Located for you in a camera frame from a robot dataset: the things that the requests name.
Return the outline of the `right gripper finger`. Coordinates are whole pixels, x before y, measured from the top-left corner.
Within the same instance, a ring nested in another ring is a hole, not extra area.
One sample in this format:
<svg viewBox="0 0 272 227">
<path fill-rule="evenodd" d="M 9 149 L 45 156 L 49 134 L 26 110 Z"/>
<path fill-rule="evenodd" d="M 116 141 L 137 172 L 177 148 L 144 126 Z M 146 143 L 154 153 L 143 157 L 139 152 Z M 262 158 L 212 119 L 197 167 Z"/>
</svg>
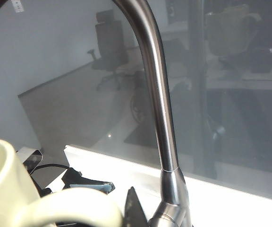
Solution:
<svg viewBox="0 0 272 227">
<path fill-rule="evenodd" d="M 131 187 L 127 192 L 124 218 L 124 227 L 147 227 L 148 221 L 137 196 L 134 187 Z"/>
</svg>

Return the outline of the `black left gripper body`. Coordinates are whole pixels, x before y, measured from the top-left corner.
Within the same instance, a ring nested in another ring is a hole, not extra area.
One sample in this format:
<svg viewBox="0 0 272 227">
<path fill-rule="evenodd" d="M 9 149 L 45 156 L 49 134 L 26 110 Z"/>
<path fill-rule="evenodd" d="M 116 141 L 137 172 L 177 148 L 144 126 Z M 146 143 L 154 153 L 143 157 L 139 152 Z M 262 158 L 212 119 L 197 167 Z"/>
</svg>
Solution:
<svg viewBox="0 0 272 227">
<path fill-rule="evenodd" d="M 82 184 L 82 173 L 70 167 L 61 179 L 64 183 L 64 187 L 70 187 L 71 184 Z"/>
</svg>

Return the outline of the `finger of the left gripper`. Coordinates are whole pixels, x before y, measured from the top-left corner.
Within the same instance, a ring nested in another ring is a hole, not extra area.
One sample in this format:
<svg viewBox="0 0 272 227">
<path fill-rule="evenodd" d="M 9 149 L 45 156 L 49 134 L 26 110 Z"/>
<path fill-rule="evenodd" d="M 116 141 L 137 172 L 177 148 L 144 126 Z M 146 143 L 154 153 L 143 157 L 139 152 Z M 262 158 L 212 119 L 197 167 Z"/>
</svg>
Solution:
<svg viewBox="0 0 272 227">
<path fill-rule="evenodd" d="M 109 194 L 115 190 L 115 185 L 113 182 L 99 181 L 93 180 L 84 177 L 74 177 L 73 179 L 68 181 L 68 185 L 70 188 L 90 188 L 95 189 L 104 194 Z"/>
</svg>

